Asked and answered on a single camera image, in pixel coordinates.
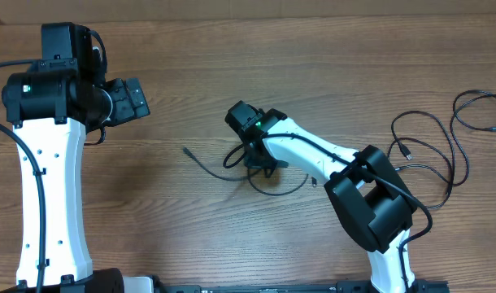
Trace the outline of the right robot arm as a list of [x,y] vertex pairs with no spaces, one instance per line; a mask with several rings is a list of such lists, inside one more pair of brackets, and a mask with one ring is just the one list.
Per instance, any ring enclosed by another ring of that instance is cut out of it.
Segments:
[[378,292],[412,292],[414,274],[407,245],[417,206],[385,154],[337,146],[298,126],[276,109],[242,101],[225,117],[239,136],[249,169],[270,177],[278,168],[300,168],[323,185],[347,234],[367,251],[371,284]]

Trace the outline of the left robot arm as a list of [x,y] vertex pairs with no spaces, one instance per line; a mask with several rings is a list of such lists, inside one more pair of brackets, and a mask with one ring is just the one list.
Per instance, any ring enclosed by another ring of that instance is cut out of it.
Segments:
[[86,137],[150,112],[136,78],[107,80],[94,30],[71,22],[41,28],[42,57],[2,89],[23,191],[17,292],[159,292],[155,276],[93,266],[85,239],[81,167]]

